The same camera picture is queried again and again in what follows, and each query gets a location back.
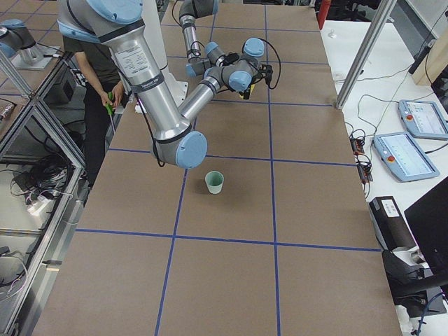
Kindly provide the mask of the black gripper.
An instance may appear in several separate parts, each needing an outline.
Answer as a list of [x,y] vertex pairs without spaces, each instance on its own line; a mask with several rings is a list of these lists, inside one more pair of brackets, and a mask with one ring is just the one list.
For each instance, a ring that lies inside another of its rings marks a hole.
[[251,98],[251,94],[255,89],[255,86],[260,81],[264,81],[266,86],[271,89],[271,83],[272,83],[272,75],[273,75],[273,68],[271,65],[268,64],[261,64],[260,68],[256,71],[255,76],[253,77],[251,84],[245,89],[245,91],[242,91],[239,93],[239,96],[243,100],[249,100]]

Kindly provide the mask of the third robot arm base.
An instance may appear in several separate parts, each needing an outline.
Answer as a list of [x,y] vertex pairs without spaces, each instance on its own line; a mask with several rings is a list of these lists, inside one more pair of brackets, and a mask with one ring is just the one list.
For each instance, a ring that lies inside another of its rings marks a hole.
[[39,45],[23,21],[1,22],[1,52],[16,69],[42,71],[52,59],[59,58],[60,47]]

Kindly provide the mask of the person's hand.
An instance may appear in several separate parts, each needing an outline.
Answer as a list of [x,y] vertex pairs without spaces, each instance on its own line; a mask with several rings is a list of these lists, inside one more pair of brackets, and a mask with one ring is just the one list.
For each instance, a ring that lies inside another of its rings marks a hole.
[[100,96],[101,96],[102,104],[103,104],[103,106],[104,106],[105,109],[106,109],[106,105],[111,103],[111,101],[110,101],[109,98],[108,98],[108,92],[103,91],[103,92],[100,94]]

